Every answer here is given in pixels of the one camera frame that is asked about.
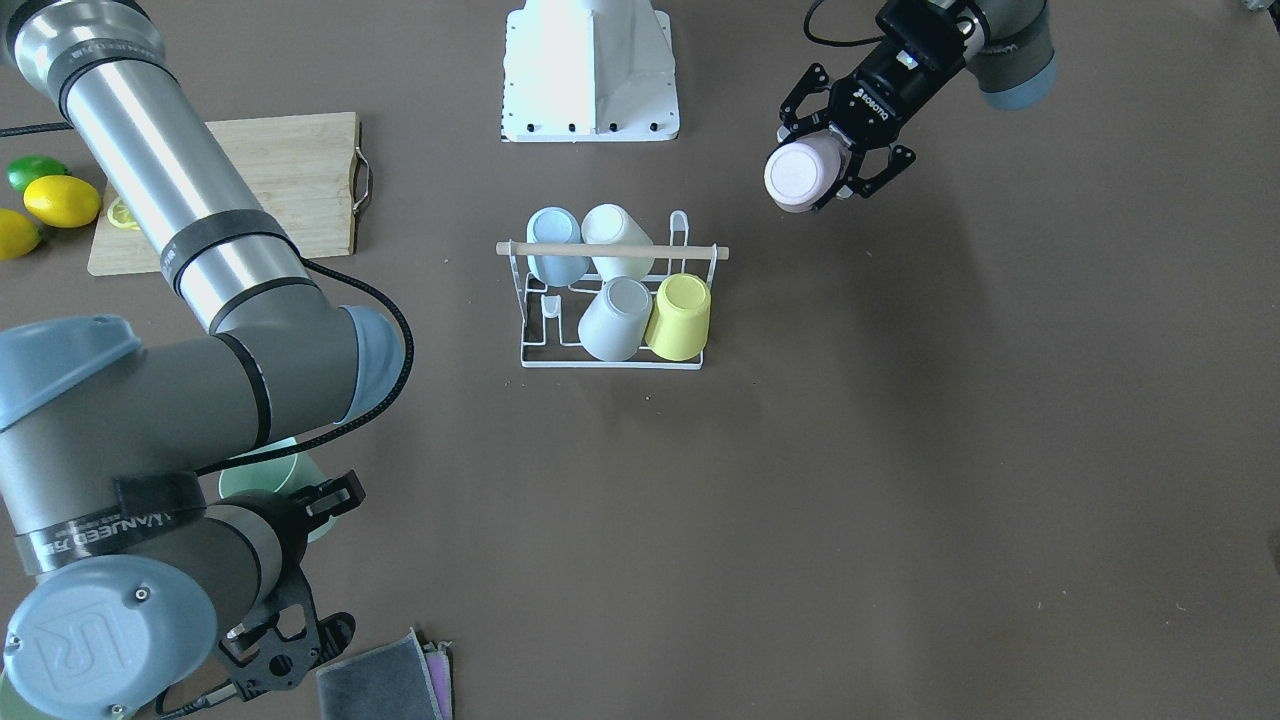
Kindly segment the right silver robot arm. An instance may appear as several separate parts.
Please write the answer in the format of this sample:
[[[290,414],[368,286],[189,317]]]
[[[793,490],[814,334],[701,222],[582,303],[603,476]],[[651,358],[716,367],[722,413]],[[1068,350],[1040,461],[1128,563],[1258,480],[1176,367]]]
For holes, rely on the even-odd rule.
[[[413,361],[404,316],[328,302],[137,3],[5,1],[3,60],[79,132],[204,328],[154,348],[114,315],[3,333],[3,500],[36,579],[4,675],[59,719],[128,717],[211,655],[228,678],[200,708],[296,688],[353,638],[300,564],[364,488],[347,473],[207,503],[198,478],[384,411]]]

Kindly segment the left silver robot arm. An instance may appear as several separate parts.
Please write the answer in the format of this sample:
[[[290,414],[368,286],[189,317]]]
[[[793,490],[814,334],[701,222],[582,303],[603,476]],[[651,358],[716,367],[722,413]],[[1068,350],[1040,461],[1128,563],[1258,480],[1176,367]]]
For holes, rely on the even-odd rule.
[[[888,1],[876,23],[850,73],[813,64],[780,105],[763,181],[785,211],[868,199],[906,170],[916,155],[902,128],[963,70],[1005,111],[1038,102],[1056,81],[1046,1]]]

